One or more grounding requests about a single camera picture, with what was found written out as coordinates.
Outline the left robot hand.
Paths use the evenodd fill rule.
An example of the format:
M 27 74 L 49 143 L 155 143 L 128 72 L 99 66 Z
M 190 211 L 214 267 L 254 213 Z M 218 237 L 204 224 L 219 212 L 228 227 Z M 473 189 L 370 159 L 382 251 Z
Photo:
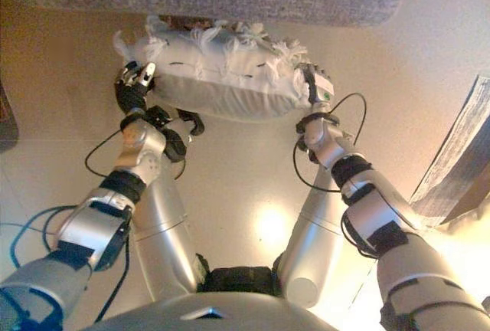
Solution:
M 133 109 L 146 111 L 147 94 L 155 87 L 156 65 L 130 61 L 119 72 L 114 83 L 116 101 L 124 114 Z

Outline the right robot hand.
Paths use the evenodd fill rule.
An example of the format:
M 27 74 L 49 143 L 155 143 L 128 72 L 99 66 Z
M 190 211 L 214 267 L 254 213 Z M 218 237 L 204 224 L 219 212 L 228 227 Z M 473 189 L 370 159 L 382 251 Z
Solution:
M 335 95 L 334 86 L 325 72 L 312 63 L 298 63 L 296 66 L 301 74 L 300 80 L 305 86 L 304 96 L 307 105 L 314 111 L 329 112 Z

